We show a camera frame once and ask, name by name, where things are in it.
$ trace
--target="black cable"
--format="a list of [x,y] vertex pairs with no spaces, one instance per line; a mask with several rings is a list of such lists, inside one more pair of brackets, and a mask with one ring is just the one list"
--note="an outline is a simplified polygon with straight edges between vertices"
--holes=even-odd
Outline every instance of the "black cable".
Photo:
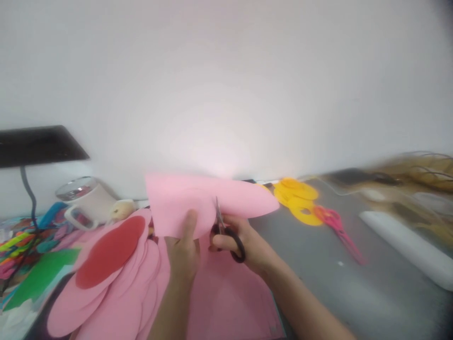
[[16,273],[20,270],[20,268],[24,264],[26,258],[30,254],[30,251],[32,250],[32,248],[33,248],[34,244],[36,243],[38,236],[40,234],[40,231],[38,229],[38,223],[36,223],[36,197],[34,196],[33,191],[30,188],[30,185],[28,184],[27,173],[25,172],[25,166],[20,167],[20,177],[22,178],[22,182],[24,184],[25,190],[27,191],[28,195],[30,196],[30,199],[32,200],[32,221],[33,221],[33,226],[34,226],[34,237],[30,241],[28,248],[22,254],[22,258],[19,262],[19,265],[16,267],[16,269],[13,271],[13,273],[9,276],[9,278],[7,278],[7,280],[3,284],[3,288],[1,290],[1,295],[3,295],[3,293],[6,291],[11,280],[14,278]]

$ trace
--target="scissors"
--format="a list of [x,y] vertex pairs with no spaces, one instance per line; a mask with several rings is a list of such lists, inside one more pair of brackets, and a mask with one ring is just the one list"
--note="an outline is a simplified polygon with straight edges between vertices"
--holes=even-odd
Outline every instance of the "scissors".
[[335,210],[326,209],[320,205],[315,206],[313,212],[321,221],[334,230],[335,234],[343,242],[344,246],[353,258],[359,264],[364,265],[366,261],[355,246],[354,242],[349,238],[348,234],[346,234],[346,231],[343,229],[343,223],[341,222],[340,215]]
[[216,212],[217,212],[217,224],[214,224],[214,226],[212,227],[212,232],[216,235],[227,235],[232,237],[237,244],[241,256],[238,256],[234,251],[230,252],[231,256],[236,262],[243,263],[245,261],[244,245],[242,244],[242,241],[236,234],[236,232],[230,227],[225,226],[225,223],[223,222],[222,218],[222,213],[220,212],[220,205],[218,204],[218,197],[216,197]]

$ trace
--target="white mug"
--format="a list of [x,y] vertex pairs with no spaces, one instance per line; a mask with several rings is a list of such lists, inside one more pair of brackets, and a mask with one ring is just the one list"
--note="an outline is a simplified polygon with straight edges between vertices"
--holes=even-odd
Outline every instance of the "white mug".
[[[90,231],[110,219],[111,208],[116,199],[108,194],[101,184],[92,177],[75,179],[55,193],[64,203],[70,205],[65,212],[65,218],[78,229]],[[88,225],[77,221],[72,211],[77,209],[82,215],[90,219]]]

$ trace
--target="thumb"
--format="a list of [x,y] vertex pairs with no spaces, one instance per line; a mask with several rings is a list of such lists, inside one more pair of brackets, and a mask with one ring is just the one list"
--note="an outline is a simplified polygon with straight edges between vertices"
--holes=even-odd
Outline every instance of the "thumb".
[[229,236],[226,235],[216,235],[212,239],[212,244],[217,248],[221,248],[223,250],[230,250],[230,251],[238,251],[238,247],[236,241]]

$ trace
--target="table surface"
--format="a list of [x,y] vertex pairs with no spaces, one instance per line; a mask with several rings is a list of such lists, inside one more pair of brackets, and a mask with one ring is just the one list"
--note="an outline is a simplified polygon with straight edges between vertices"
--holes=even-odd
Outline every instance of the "table surface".
[[[251,219],[251,225],[358,339],[447,339],[453,293],[437,286],[360,219],[359,213],[370,208],[357,194],[338,196],[319,180],[307,183],[319,191],[317,204],[340,213],[367,265],[357,264],[330,228],[302,224],[283,206]],[[294,338],[290,329],[287,335]]]

